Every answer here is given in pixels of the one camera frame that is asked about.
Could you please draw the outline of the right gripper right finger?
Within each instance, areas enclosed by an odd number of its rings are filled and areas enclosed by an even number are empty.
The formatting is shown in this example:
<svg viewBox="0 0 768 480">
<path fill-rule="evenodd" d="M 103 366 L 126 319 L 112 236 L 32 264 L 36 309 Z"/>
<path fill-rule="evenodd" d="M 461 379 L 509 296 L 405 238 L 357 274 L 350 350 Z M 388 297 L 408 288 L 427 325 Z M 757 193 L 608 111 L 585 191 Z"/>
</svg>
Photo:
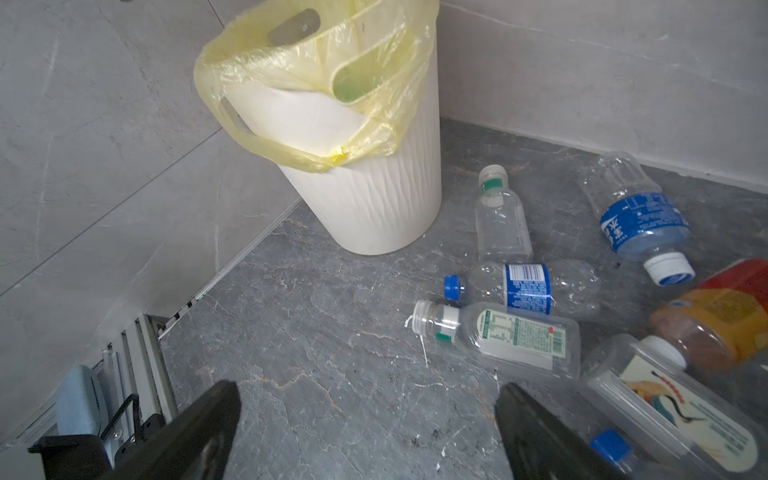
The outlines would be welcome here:
<svg viewBox="0 0 768 480">
<path fill-rule="evenodd" d="M 501 387 L 494 413 L 515 479 L 624 477 L 515 383 Z"/>
</svg>

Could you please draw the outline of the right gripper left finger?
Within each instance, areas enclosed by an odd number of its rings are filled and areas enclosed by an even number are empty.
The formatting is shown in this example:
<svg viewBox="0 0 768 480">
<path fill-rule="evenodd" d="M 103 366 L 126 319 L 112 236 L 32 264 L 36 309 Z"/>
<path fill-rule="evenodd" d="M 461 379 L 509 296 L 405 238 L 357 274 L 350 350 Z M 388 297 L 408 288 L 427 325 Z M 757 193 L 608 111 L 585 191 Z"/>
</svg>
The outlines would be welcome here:
<svg viewBox="0 0 768 480">
<path fill-rule="evenodd" d="M 241 414 L 237 383 L 220 380 L 104 479 L 221 479 Z"/>
</svg>

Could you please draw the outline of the small blue cap bottle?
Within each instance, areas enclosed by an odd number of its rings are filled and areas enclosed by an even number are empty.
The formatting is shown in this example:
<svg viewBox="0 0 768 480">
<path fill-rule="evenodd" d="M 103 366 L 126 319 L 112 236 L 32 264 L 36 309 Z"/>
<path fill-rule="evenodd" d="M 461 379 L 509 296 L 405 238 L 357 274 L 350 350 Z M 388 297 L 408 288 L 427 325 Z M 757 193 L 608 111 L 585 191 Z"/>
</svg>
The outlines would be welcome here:
<svg viewBox="0 0 768 480">
<path fill-rule="evenodd" d="M 605 430 L 589 446 L 613 467 L 631 479 L 691 479 L 685 471 L 642 458 L 617 430 Z"/>
</svg>

